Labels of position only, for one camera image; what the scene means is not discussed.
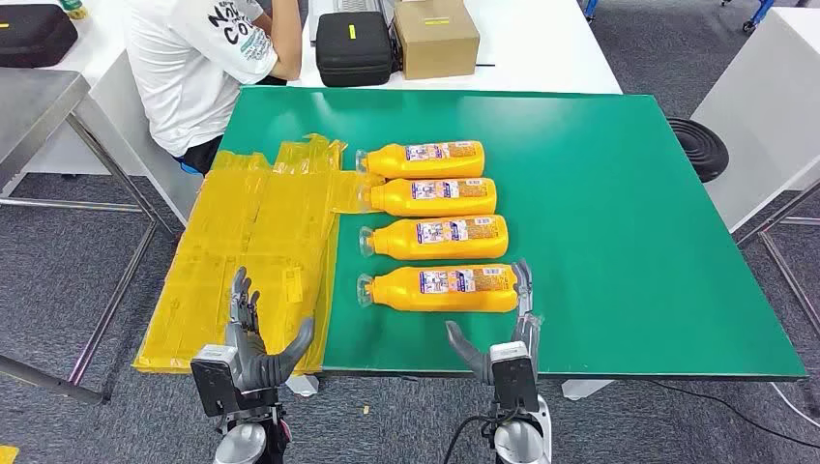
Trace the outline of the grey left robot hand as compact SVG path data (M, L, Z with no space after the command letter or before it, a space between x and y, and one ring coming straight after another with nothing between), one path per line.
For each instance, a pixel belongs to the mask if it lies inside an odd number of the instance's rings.
M304 318L295 338L279 353L268 354L259 332L259 291L250 292L251 279L240 266L231 283L225 342L238 351L241 367L235 385L242 392L276 388L285 383L314 339L314 318Z

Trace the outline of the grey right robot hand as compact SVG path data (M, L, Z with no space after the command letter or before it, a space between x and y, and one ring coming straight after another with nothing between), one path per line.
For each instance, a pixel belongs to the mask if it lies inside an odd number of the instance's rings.
M531 361L533 378L538 379L538 356L542 318L533 312L533 279L531 269L524 258L512 263L512 272L517 282L513 286L517 294L517 319L512 333L511 343L520 341L526 348ZM492 358L480 352L463 334L455 321L445 322L447 337L451 348L470 368L473 375L483 385L493 386Z

